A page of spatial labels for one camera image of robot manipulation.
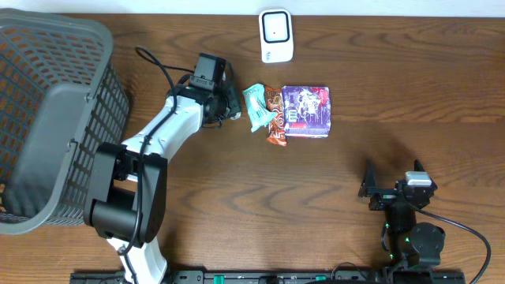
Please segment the red-brown candy bar wrapper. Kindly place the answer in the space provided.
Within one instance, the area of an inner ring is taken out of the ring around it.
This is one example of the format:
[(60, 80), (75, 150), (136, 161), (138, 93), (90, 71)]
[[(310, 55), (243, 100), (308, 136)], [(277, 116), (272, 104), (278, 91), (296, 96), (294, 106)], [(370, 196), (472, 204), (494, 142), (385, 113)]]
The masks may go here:
[(285, 147), (287, 145), (287, 141), (284, 129), (285, 120), (283, 116), (284, 108), (282, 90), (266, 86), (265, 101), (267, 109), (275, 114), (268, 124), (269, 134), (267, 141), (271, 144)]

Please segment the purple snack box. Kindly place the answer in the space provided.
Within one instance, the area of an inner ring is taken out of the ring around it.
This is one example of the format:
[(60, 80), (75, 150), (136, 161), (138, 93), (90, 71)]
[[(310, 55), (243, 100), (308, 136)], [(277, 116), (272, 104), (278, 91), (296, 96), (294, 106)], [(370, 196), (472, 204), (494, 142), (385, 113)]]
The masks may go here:
[(328, 137), (331, 129), (329, 87), (284, 86), (281, 92), (287, 136)]

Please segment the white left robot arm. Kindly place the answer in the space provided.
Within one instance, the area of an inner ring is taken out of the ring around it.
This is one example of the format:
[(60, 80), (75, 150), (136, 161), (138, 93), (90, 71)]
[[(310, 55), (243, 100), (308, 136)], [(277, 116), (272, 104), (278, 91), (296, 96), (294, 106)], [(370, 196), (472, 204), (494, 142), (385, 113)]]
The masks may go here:
[(201, 128), (241, 116), (234, 71), (223, 58), (201, 53), (194, 71), (169, 85), (163, 108), (138, 134), (101, 143), (94, 157), (84, 223), (116, 250), (124, 283), (160, 283), (166, 274), (157, 234), (170, 160)]

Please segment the teal snack packet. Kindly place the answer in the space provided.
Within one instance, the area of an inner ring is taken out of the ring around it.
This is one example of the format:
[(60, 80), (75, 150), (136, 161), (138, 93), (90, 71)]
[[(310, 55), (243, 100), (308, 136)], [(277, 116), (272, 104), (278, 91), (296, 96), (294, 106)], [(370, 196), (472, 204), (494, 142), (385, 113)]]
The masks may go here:
[(265, 87), (262, 84), (254, 84), (242, 92), (245, 99), (251, 132), (254, 133), (260, 127), (267, 126), (275, 117), (275, 113), (269, 111), (265, 100)]

